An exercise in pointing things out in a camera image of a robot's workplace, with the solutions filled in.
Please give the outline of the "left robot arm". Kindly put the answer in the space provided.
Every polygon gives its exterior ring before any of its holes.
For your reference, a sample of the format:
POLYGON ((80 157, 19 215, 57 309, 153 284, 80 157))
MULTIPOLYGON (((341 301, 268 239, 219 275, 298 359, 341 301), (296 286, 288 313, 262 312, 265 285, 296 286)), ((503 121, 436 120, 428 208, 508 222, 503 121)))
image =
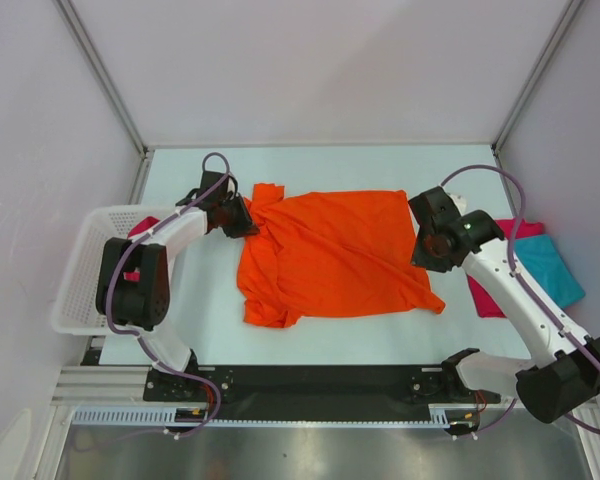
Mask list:
POLYGON ((188 367, 193 352, 168 320, 171 270, 180 253, 214 229, 228 238, 259 232, 235 177, 205 170, 165 218, 128 238, 110 238, 101 257, 97 311, 113 334, 136 340, 154 367, 169 372, 165 385, 182 400, 199 392, 201 376, 188 367))

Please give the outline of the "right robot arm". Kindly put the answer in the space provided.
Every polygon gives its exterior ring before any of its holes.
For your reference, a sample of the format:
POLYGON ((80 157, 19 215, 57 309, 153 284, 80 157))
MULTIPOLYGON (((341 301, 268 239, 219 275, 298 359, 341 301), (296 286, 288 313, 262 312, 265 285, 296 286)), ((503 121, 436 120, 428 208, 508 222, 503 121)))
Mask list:
POLYGON ((409 202, 418 224, 412 262, 430 272, 459 267, 497 303, 524 342, 529 359, 467 348, 444 362, 443 393, 464 401, 477 390, 519 400, 549 424, 600 394, 600 336, 575 323, 511 252, 495 220, 482 210, 462 213, 434 187, 409 202))

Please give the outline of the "orange t-shirt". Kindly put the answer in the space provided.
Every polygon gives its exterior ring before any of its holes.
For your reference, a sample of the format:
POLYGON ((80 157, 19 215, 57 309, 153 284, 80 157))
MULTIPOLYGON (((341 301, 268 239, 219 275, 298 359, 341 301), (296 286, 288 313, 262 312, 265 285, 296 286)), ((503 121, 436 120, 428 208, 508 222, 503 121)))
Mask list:
POLYGON ((356 318, 446 305, 425 269, 405 191, 311 192, 289 197, 258 183, 246 201, 258 234, 237 270, 245 323, 285 329, 304 317, 356 318))

